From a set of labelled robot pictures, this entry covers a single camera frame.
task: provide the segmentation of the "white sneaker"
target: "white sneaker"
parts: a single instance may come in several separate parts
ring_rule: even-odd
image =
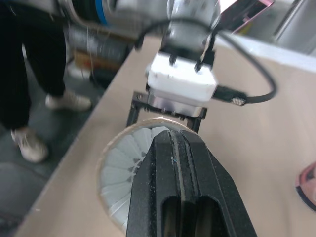
[[[32,130],[25,128],[11,131],[11,136],[14,143],[19,146],[23,158],[27,161],[39,163],[47,157],[47,146]]]
[[[52,110],[69,109],[73,111],[85,111],[91,108],[91,100],[87,97],[76,95],[70,90],[64,92],[63,97],[46,96],[45,104]]]

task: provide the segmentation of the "wooden table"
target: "wooden table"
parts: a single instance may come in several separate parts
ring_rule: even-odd
[[[159,39],[146,38],[143,50],[131,53],[17,237],[123,236],[99,203],[97,163],[124,129],[133,91],[145,91],[145,67],[159,46]],[[314,237],[316,215],[296,194],[294,180],[316,159],[316,74],[260,61],[277,78],[277,97],[244,107],[211,101],[199,134],[235,180],[259,237]],[[221,84],[250,95],[268,91],[262,77],[229,48],[218,47],[214,69]]]

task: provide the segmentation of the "black pants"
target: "black pants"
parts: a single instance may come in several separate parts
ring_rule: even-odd
[[[25,25],[0,3],[0,122],[13,130],[27,126],[31,106],[22,44],[43,90],[53,96],[65,90],[63,29]]]

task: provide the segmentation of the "gray floor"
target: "gray floor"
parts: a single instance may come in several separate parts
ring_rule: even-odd
[[[15,223],[23,219],[92,112],[47,109],[45,93],[38,86],[30,68],[27,69],[32,99],[29,125],[47,143],[50,155],[40,164],[23,160],[10,133],[0,127],[0,237],[8,236]],[[86,80],[66,77],[65,84],[67,88],[89,96],[94,105],[103,93]]]

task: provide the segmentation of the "blue ring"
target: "blue ring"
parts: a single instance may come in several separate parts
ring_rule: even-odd
[[[102,0],[95,0],[95,9],[97,11],[99,20],[101,21],[102,24],[107,25],[107,19],[105,18],[104,11],[103,11],[103,6],[102,6]]]

